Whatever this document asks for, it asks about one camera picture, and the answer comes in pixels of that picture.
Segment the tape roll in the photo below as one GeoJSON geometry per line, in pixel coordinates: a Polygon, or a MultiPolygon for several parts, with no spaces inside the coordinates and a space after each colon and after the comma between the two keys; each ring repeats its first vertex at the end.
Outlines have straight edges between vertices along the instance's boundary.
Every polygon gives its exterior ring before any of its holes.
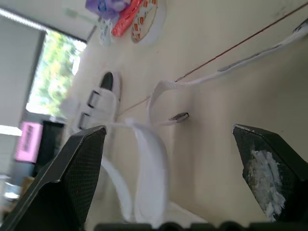
{"type": "Polygon", "coordinates": [[[162,31],[166,11],[166,0],[144,0],[133,21],[132,41],[138,44],[154,43],[162,31]]]}

